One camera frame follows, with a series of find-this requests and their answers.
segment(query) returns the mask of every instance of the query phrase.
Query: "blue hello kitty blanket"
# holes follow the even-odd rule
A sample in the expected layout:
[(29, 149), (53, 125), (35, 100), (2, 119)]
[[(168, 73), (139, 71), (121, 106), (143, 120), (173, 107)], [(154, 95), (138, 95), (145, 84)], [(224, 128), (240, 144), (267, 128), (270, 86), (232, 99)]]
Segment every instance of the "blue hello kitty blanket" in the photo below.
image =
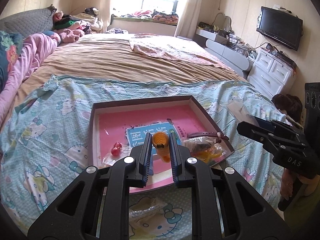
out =
[[(93, 103), (173, 95), (193, 95), (198, 100), (235, 149), (222, 168), (234, 167), (276, 208), (283, 168), (272, 162), (261, 144), (239, 136), (237, 121), (222, 107), (237, 98), (252, 115), (284, 122), (285, 115), (250, 84), (214, 81), (177, 85), (52, 76), (14, 109), (0, 135), (1, 202), (19, 228), (27, 233), (37, 217), (88, 165)], [(154, 193), (132, 195), (130, 203), (136, 204), (148, 195)], [(132, 238), (144, 234), (150, 239), (182, 239), (190, 235), (190, 192), (163, 188), (156, 196), (169, 205), (163, 210), (164, 217), (152, 219), (142, 231), (131, 228)]]

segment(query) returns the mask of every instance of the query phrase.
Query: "tv screen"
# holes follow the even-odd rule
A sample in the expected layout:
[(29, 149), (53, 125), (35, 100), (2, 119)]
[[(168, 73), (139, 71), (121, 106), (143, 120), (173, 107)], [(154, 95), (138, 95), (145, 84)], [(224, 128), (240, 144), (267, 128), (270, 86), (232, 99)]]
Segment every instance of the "tv screen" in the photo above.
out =
[(257, 31), (289, 49), (298, 50), (303, 21), (288, 13), (261, 7)]

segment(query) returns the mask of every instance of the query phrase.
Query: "orange ribbed tube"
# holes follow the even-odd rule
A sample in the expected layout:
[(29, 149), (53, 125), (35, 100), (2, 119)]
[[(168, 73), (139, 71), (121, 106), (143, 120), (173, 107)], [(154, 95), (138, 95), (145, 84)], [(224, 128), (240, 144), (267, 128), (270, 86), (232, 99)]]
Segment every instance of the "orange ribbed tube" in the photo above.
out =
[(152, 144), (156, 148), (157, 154), (165, 163), (170, 162), (169, 137), (165, 132), (156, 132), (152, 136)]

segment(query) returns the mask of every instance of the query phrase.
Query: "red ball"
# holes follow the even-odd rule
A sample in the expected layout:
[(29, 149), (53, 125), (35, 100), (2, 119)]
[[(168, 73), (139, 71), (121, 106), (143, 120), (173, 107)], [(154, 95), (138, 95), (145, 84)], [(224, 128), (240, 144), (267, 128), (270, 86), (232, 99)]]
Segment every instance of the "red ball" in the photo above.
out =
[(119, 156), (119, 155), (120, 155), (120, 152), (121, 152), (121, 149), (120, 149), (120, 148), (113, 148), (113, 149), (111, 150), (111, 154), (112, 154), (113, 156)]
[(121, 148), (121, 147), (122, 147), (122, 144), (119, 143), (119, 142), (116, 142), (113, 147), (114, 147), (114, 148)]

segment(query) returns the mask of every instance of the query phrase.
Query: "shallow box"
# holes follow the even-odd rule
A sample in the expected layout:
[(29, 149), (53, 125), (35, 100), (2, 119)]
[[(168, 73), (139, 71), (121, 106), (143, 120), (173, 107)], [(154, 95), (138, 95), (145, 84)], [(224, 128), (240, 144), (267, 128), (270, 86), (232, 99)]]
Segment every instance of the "shallow box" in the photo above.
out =
[[(177, 143), (188, 133), (223, 132), (193, 96), (143, 98), (95, 103), (89, 125), (89, 165), (103, 168), (103, 158), (116, 142), (134, 147), (144, 142), (147, 132), (174, 132)], [(227, 140), (220, 145), (227, 156), (234, 152)], [(153, 176), (143, 189), (132, 188), (130, 193), (151, 190), (173, 183), (171, 164), (164, 163), (153, 148)]]

